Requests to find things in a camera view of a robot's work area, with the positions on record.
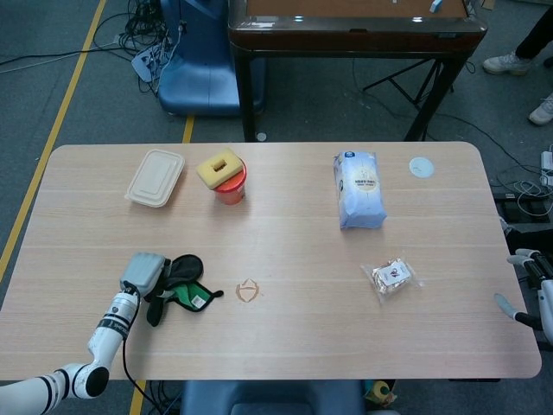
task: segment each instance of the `snack package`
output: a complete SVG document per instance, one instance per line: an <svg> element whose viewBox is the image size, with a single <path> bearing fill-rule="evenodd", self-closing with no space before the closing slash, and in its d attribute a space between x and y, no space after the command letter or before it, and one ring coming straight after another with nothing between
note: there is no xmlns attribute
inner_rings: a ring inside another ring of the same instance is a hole
<svg viewBox="0 0 553 415"><path fill-rule="evenodd" d="M386 218L374 153L343 151L334 158L340 228L381 227Z"/></svg>
<svg viewBox="0 0 553 415"><path fill-rule="evenodd" d="M361 269L371 281L381 303L407 284L421 286L415 278L413 269L401 258L390 259L376 267L362 265Z"/></svg>

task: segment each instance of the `orange cup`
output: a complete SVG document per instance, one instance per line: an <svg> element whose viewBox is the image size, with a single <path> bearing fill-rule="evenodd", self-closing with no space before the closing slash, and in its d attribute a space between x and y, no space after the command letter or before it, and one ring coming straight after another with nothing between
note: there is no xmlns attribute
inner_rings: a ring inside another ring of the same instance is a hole
<svg viewBox="0 0 553 415"><path fill-rule="evenodd" d="M244 169L240 173L231 177L226 182L221 183L214 189L217 199L226 205L236 205L244 199L247 171L244 162L242 162L242 165Z"/></svg>

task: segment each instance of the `table leg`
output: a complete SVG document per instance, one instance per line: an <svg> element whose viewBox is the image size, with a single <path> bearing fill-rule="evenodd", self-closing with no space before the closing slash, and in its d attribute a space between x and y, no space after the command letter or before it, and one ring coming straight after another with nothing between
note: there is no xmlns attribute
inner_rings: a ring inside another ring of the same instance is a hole
<svg viewBox="0 0 553 415"><path fill-rule="evenodd" d="M421 111L419 111L409 131L407 131L404 141L418 141L421 138L424 129L429 124L443 97L448 93L449 88L453 85L466 61L467 57L442 61L443 69L432 86L429 96L424 100Z"/></svg>
<svg viewBox="0 0 553 415"><path fill-rule="evenodd" d="M253 86L251 85L251 59L247 56L235 56L236 83L238 85L238 98L240 100L240 115L242 116L242 129L244 141L253 143L256 141L256 119L253 113Z"/></svg>

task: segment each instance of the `floor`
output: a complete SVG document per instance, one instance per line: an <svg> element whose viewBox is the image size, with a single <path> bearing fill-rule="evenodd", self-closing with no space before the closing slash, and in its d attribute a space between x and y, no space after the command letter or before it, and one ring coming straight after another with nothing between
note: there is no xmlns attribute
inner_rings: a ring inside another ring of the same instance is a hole
<svg viewBox="0 0 553 415"><path fill-rule="evenodd" d="M98 1L86 0L0 0L0 61L22 54L44 54L80 50ZM126 2L108 0L102 18L126 9ZM539 165L539 154L553 143L553 124L537 128L527 114L540 99L553 91L553 73L541 62L553 55L547 47L536 59L528 76L491 76L480 63L490 55L516 47L545 6L497 0L494 11L483 12L489 32L472 62L474 74L463 70L455 91L444 100L439 112L455 115L489 133L521 163ZM99 43L111 42L122 30L124 18L103 26ZM73 76L77 56L16 72L6 69L27 64L20 61L0 67L0 246L7 246L0 260L0 304L9 287L11 270L24 231L25 216L20 206L32 201L25 195L46 144L179 143L186 119L163 112L151 94L140 93L130 65L110 54L90 54L85 62L72 99L62 102ZM362 86L386 75L405 62L377 60L270 61L269 95L259 130L271 141L397 141L407 131L414 111L390 85L371 95L359 93ZM400 82L414 90L423 72L406 74ZM62 123L55 123L60 111ZM440 141L464 140L481 152L492 185L496 175L513 165L492 140L469 124L438 115L429 132ZM241 140L238 119L197 118L193 142ZM501 176L503 180L530 177L519 169ZM531 226L532 229L546 226ZM15 244L13 254L11 247ZM529 306L535 302L525 292ZM541 373L532 380L502 380L500 383L400 381L396 409L402 414L550 414L553 401L553 357L543 354ZM170 386L173 390L180 387ZM113 381L104 395L94 401L65 402L55 414L83 411L90 414L130 412L132 388Z"/></svg>

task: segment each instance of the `yellow floor line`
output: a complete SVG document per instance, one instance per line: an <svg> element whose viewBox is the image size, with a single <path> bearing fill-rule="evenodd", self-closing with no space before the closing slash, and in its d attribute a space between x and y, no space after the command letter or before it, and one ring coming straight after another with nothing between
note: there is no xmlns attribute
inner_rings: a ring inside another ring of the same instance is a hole
<svg viewBox="0 0 553 415"><path fill-rule="evenodd" d="M192 139L192 130L194 129L194 115L187 116L187 122L184 125L184 132L182 133L182 142L185 144L190 143ZM142 388L143 391L146 390L146 380L139 380L137 384ZM135 392L132 394L132 401L130 402L130 411L129 415L140 415L142 413L142 403L143 396L142 394L135 389Z"/></svg>
<svg viewBox="0 0 553 415"><path fill-rule="evenodd" d="M94 31L98 27L100 16L102 15L104 7L105 0L100 0L98 7L96 8L96 13L94 13L94 18L92 19L92 22L90 24L90 28L88 29L88 35L86 35L85 43L83 44L83 50L89 49L92 45L92 37L94 35ZM66 94L61 101L58 115L55 118L52 130L50 130L50 134L48 135L48 140L46 141L44 149L42 150L41 158L38 162L38 165L36 166L35 173L33 174L33 178L31 179L31 183L27 188L27 193L25 194L23 202L19 207L16 221L14 222L14 226L11 228L8 242L6 242L6 246L4 247L2 252L2 257L0 257L0 282L2 282L3 274L6 272L6 268L8 268L8 263L16 247L19 233L21 233L23 223L25 222L25 218L27 217L27 213L29 212L31 203L33 202L33 198L35 197L38 185L41 182L42 174L44 173L46 163L50 157L50 153L52 153L55 140L60 132L63 118L66 116L67 108L69 107L69 103L71 102L71 98L73 97L73 93L75 92L77 82L79 82L80 73L82 72L83 66L85 65L87 55L88 54L80 54L79 59L77 60L77 65L75 66L73 76L71 77L69 85L67 86Z"/></svg>
<svg viewBox="0 0 553 415"><path fill-rule="evenodd" d="M187 116L187 123L184 125L184 134L182 134L182 142L190 143L192 140L192 130L194 129L194 115Z"/></svg>

